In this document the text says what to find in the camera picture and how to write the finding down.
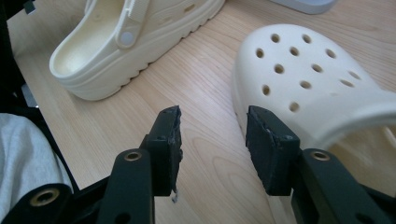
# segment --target wooden table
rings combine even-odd
[[[110,174],[115,157],[138,147],[157,114],[180,105],[184,160],[180,198],[156,198],[158,223],[273,223],[231,100],[241,41],[275,23],[313,29],[349,52],[384,89],[396,91],[396,1],[339,0],[305,15],[268,0],[229,0],[116,95],[87,102],[49,70],[50,55],[77,26],[85,1],[36,0],[8,21],[16,61],[81,188]]]

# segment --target gray cloth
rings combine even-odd
[[[71,186],[47,138],[29,119],[0,114],[0,220],[24,194],[50,183]]]

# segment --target black plastic bracket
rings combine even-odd
[[[361,186],[330,152],[300,150],[271,111],[250,106],[247,147],[268,195],[292,195],[298,223],[396,223],[396,200]]]
[[[140,148],[118,155],[109,177],[74,194],[64,184],[34,189],[2,223],[155,223],[154,196],[177,189],[180,116],[177,105],[160,112]]]

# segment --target shoe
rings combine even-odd
[[[335,5],[336,0],[271,0],[285,7],[293,8],[306,14],[324,13]]]
[[[250,105],[271,110],[302,149],[329,150],[361,184],[396,194],[396,93],[329,38],[290,24],[254,31],[235,59],[232,97],[243,134]],[[269,201],[276,223],[295,223],[290,199]]]
[[[107,98],[213,18],[223,4],[224,0],[88,0],[84,18],[53,52],[49,69],[76,96]]]

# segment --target crocs clog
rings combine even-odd
[[[220,10],[224,0],[88,0],[49,70],[76,96],[101,100]]]

